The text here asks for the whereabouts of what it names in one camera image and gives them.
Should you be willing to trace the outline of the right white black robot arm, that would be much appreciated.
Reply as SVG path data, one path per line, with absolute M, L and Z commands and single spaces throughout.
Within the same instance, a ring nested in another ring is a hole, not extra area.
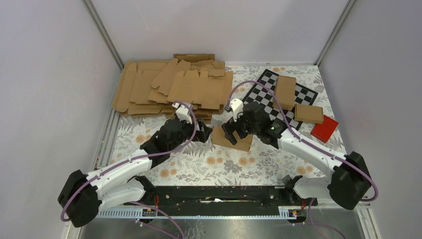
M 257 102 L 245 105 L 240 99 L 233 99 L 226 109 L 233 116 L 222 125 L 222 129 L 232 145 L 238 143 L 235 133 L 241 139 L 255 135 L 262 143 L 291 153 L 324 173 L 324 177 L 296 176 L 289 180 L 285 184 L 288 203 L 298 205 L 307 198 L 325 198 L 332 199 L 344 209 L 353 210 L 364 200 L 372 178 L 361 154 L 355 151 L 343 154 L 317 144 L 294 128 L 288 128 L 282 120 L 271 120 Z

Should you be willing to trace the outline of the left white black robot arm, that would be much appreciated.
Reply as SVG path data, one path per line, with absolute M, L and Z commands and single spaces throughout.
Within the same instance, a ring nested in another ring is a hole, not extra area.
M 211 133 L 212 128 L 202 119 L 192 122 L 168 119 L 127 158 L 89 173 L 72 172 L 58 196 L 61 221 L 79 228 L 100 211 L 119 204 L 131 201 L 150 204 L 154 200 L 153 189 L 139 181 L 132 182 L 132 177 L 158 166 L 192 141 L 207 142 Z

